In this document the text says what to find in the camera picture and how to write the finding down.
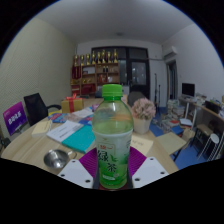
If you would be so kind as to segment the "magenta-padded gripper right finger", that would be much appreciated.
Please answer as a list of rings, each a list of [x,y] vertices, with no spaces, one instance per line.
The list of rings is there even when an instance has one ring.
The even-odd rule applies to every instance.
[[[128,171],[133,188],[141,188],[168,175],[155,157],[146,157],[134,147],[130,148]]]

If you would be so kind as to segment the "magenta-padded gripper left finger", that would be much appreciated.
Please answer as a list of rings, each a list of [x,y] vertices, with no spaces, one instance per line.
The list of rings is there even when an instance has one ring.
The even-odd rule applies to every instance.
[[[97,149],[90,150],[79,160],[70,160],[58,176],[78,186],[97,189],[99,187]]]

